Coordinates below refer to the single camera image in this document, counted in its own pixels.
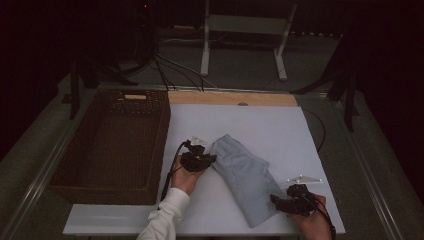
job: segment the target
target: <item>brown basket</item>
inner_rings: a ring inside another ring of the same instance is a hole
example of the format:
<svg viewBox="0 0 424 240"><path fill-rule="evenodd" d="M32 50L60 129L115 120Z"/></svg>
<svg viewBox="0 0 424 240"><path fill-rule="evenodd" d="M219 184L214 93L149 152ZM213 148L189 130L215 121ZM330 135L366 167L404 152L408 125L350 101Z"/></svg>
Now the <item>brown basket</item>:
<svg viewBox="0 0 424 240"><path fill-rule="evenodd" d="M49 188L69 203L155 204L170 115L166 91L99 90Z"/></svg>

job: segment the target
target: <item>wooden strip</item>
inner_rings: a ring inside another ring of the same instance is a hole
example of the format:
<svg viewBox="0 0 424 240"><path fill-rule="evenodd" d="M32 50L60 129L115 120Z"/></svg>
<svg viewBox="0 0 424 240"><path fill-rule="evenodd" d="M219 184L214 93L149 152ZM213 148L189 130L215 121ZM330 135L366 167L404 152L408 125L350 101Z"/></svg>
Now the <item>wooden strip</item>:
<svg viewBox="0 0 424 240"><path fill-rule="evenodd" d="M182 104L298 106L290 94L169 91L168 96L170 103Z"/></svg>

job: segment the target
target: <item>hand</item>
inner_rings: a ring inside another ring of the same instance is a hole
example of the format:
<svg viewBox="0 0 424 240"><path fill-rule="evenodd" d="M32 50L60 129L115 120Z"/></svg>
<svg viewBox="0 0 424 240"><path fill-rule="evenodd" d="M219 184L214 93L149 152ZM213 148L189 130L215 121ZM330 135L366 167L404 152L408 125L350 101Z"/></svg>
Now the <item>hand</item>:
<svg viewBox="0 0 424 240"><path fill-rule="evenodd" d="M320 201L324 206L326 199L324 196L315 195L315 198ZM327 214L325 207L318 203L318 208ZM308 240L331 240L331 230L325 217L319 212L314 211L308 217L299 214L289 214L291 219L297 222Z"/></svg>
<svg viewBox="0 0 424 240"><path fill-rule="evenodd" d="M181 166L180 160L181 156L178 156L175 161L175 173L172 175L171 186L179 188L188 195L190 195L196 187L197 179L202 176L206 169L201 172L190 173L184 167Z"/></svg>

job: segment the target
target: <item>metal frame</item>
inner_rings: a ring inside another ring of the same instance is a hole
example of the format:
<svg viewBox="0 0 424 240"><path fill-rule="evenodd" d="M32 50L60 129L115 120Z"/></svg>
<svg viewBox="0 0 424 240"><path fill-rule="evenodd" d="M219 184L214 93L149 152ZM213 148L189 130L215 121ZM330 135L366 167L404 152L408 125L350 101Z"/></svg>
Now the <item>metal frame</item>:
<svg viewBox="0 0 424 240"><path fill-rule="evenodd" d="M206 77L209 73L209 31L227 31L227 32L248 32L281 35L281 43L274 49L275 64L277 66L278 78L282 81L287 80L286 68L284 66L283 51L286 45L291 24L297 5L292 5L289 16L284 18L258 18L258 17L240 17L224 16L210 14L209 0L206 0L205 7L205 37L203 45L202 64L200 74Z"/></svg>

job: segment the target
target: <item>light blue cloth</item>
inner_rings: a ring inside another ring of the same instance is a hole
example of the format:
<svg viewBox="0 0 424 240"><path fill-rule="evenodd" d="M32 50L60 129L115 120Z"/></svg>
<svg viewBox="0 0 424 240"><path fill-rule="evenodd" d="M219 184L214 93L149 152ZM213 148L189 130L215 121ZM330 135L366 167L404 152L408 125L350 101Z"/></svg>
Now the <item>light blue cloth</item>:
<svg viewBox="0 0 424 240"><path fill-rule="evenodd" d="M251 228L277 213L270 194L286 194L269 173L267 161L250 153L228 134L214 142L211 154L217 155L212 166L230 187Z"/></svg>

